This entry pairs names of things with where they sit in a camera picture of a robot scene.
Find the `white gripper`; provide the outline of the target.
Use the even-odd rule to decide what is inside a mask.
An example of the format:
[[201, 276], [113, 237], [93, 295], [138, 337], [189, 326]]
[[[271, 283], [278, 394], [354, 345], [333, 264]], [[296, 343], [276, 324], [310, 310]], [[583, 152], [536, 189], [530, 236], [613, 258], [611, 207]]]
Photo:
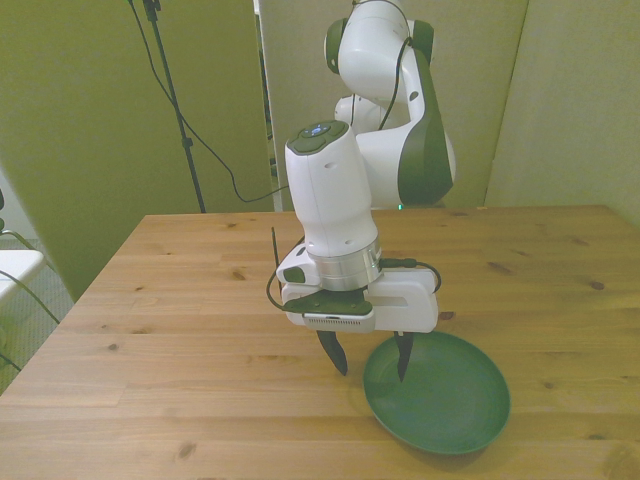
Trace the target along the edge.
[[403, 382], [414, 333], [429, 333], [437, 323], [435, 275], [425, 269], [385, 269], [373, 283], [352, 291], [287, 283], [282, 289], [286, 315], [296, 325], [317, 330], [317, 337], [335, 368], [348, 373], [348, 362], [336, 332], [395, 331]]

